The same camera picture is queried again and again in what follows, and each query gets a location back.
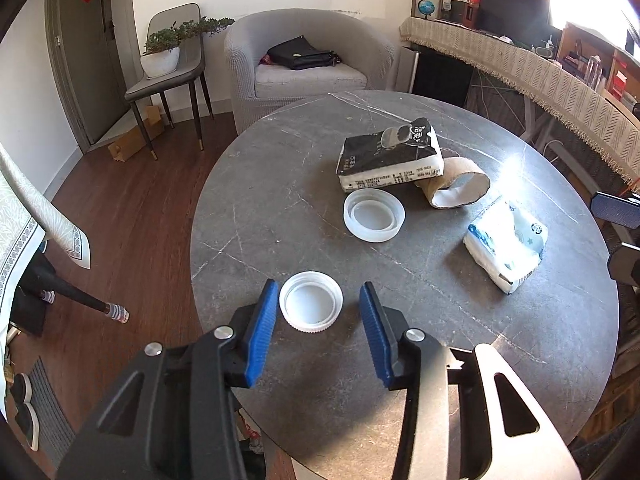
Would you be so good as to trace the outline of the small white plastic lid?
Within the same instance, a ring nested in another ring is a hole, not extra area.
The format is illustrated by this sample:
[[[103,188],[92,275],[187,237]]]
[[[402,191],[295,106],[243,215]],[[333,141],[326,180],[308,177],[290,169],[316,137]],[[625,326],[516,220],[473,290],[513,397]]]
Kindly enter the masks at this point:
[[[343,292],[337,281],[318,271],[291,276],[280,289],[279,306],[285,321],[302,333],[320,333],[340,316]]]

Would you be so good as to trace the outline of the blue white tissue pack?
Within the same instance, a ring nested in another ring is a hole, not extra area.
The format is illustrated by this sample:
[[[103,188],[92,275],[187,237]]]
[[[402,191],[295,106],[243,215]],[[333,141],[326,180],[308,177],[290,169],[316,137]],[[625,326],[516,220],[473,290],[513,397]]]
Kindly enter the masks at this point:
[[[466,229],[463,245],[506,295],[540,265],[548,228],[528,210],[497,198]]]

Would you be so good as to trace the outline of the cardboard tape roll core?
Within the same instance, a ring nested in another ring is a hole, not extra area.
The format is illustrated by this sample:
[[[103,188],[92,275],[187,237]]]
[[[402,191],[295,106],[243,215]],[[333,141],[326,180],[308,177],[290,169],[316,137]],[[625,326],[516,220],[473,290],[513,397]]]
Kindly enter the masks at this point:
[[[435,209],[454,209],[476,203],[490,189],[490,179],[471,159],[454,156],[444,159],[439,177],[416,181],[427,203]]]

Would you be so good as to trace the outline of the beige lace desk runner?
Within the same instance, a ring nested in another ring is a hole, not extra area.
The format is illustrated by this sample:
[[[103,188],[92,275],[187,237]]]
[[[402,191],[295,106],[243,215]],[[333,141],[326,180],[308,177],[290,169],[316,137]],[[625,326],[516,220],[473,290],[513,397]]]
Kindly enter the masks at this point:
[[[531,50],[446,22],[406,18],[399,26],[399,36],[405,42],[457,58],[528,96],[638,190],[639,128],[561,67]]]

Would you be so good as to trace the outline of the large white plastic lid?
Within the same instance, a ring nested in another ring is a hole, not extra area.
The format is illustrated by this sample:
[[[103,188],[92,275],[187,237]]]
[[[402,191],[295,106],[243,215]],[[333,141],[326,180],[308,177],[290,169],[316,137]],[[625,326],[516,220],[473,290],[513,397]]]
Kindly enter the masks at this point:
[[[343,221],[353,236],[368,243],[385,243],[395,237],[406,220],[398,198],[377,188],[349,193],[344,200]]]

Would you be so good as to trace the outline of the round grey marble coffee table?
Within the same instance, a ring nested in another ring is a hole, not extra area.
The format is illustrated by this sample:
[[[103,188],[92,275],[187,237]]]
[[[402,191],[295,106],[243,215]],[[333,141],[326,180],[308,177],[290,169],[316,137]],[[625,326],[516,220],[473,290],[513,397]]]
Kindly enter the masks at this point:
[[[369,244],[348,232],[335,167],[348,136],[418,117],[439,144],[490,177],[549,231],[540,266],[513,294],[463,246],[481,204],[432,208],[412,183],[399,233]],[[405,396],[375,375],[358,311],[365,282],[386,306],[444,344],[495,347],[565,441],[596,408],[616,353],[618,293],[591,212],[544,156],[467,110],[403,93],[329,94],[280,108],[241,133],[203,188],[191,240],[191,281],[204,330],[254,302],[265,281],[328,274],[343,292],[337,321],[318,334],[277,322],[257,385],[238,400],[288,455],[328,479],[390,478]]]

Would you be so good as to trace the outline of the black tissue pack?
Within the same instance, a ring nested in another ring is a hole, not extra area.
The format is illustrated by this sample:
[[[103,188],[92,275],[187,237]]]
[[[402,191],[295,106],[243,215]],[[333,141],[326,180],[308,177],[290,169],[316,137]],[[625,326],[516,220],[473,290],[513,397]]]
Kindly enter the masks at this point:
[[[444,158],[433,126],[419,117],[402,126],[347,138],[335,174],[345,193],[386,188],[442,176]]]

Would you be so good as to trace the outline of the black computer monitor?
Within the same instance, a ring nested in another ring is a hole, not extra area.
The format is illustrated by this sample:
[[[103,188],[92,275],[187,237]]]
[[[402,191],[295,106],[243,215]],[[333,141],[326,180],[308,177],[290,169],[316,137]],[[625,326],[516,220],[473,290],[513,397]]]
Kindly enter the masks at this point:
[[[480,0],[475,28],[526,48],[541,46],[552,35],[549,0]]]

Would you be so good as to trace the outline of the grey striped door mat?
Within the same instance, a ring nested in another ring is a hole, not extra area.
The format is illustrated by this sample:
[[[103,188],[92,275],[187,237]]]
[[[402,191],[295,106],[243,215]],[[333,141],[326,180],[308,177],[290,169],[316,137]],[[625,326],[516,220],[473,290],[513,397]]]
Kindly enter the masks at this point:
[[[58,469],[76,434],[53,391],[41,356],[28,376],[32,383],[30,403],[40,423],[40,448],[52,466]]]

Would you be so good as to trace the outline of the black dining table leg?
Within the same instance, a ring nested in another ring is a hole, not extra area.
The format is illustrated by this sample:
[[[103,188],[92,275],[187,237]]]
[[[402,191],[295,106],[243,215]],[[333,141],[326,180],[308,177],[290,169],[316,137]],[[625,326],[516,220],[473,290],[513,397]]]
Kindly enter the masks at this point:
[[[88,292],[84,292],[60,278],[56,274],[54,266],[40,250],[37,250],[32,260],[30,260],[23,278],[24,283],[49,304],[53,304],[55,297],[61,295],[85,307],[101,312],[113,321],[122,324],[126,324],[129,321],[129,312],[123,306],[99,300],[89,295]]]

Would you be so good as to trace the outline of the cardboard box on floor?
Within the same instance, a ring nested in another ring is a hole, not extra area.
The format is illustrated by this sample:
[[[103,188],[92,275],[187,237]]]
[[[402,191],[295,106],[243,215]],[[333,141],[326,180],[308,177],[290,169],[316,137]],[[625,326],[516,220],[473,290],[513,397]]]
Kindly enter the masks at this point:
[[[165,131],[165,124],[160,114],[160,108],[156,105],[145,107],[146,117],[143,119],[146,133],[154,140]],[[108,144],[108,151],[115,162],[126,162],[132,156],[146,148],[146,142],[137,122],[126,133],[118,136]]]

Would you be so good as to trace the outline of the white patterned tablecloth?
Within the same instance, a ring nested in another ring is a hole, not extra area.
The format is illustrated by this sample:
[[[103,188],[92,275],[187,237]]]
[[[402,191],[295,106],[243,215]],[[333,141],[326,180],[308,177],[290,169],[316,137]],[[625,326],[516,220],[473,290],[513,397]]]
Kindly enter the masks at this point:
[[[6,346],[18,280],[44,240],[52,240],[84,269],[91,266],[88,237],[53,206],[1,152],[0,299],[1,345]]]

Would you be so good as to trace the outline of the small blue globe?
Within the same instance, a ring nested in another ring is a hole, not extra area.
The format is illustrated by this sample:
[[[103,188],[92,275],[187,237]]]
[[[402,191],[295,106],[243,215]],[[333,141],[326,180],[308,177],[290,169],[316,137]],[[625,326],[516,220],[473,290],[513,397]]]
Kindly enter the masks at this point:
[[[424,20],[428,20],[434,16],[436,6],[431,0],[419,0],[416,4],[416,10],[418,10]]]

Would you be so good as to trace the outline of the black handbag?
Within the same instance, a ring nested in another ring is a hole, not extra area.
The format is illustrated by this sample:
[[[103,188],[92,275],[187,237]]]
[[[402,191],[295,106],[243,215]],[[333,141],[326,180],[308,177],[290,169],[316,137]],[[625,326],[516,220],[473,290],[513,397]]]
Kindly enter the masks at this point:
[[[335,66],[342,62],[334,51],[316,49],[304,36],[277,44],[268,50],[267,55],[273,64],[289,70]]]

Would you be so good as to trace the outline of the grey dining chair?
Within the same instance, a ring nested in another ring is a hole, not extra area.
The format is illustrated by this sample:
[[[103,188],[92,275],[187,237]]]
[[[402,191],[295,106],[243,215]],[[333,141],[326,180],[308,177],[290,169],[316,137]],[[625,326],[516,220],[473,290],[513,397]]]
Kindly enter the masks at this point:
[[[210,102],[206,84],[205,54],[202,36],[186,40],[180,46],[179,61],[177,69],[174,72],[153,79],[146,79],[145,74],[143,73],[143,77],[136,84],[126,90],[125,100],[128,102],[132,112],[134,113],[134,118],[136,118],[136,122],[138,123],[142,136],[146,142],[146,147],[150,151],[154,160],[157,160],[157,154],[154,151],[152,140],[149,138],[146,133],[145,126],[143,125],[143,119],[138,107],[138,102],[142,99],[150,98],[151,96],[154,96],[154,94],[158,94],[162,101],[166,117],[169,120],[170,125],[173,126],[174,122],[171,118],[165,92],[186,84],[190,94],[190,103],[196,137],[198,138],[198,146],[200,147],[200,150],[203,151],[203,131],[200,119],[200,107],[198,106],[198,94],[196,93],[197,82],[201,84],[209,115],[214,116],[212,102]]]

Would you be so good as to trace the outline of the white potted bonsai plant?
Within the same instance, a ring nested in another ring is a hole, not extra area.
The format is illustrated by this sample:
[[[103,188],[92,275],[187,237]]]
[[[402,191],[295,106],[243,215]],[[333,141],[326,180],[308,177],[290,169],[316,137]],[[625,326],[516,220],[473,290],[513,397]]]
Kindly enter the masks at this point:
[[[200,18],[176,23],[150,32],[140,58],[146,79],[168,75],[177,69],[180,46],[186,41],[209,34],[217,35],[234,23],[233,18]]]

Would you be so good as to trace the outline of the grey door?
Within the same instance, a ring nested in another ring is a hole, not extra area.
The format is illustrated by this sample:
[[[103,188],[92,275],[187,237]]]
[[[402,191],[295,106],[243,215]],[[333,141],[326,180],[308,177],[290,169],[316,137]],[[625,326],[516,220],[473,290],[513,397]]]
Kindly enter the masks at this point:
[[[46,0],[44,15],[56,90],[87,153],[129,110],[111,0]]]

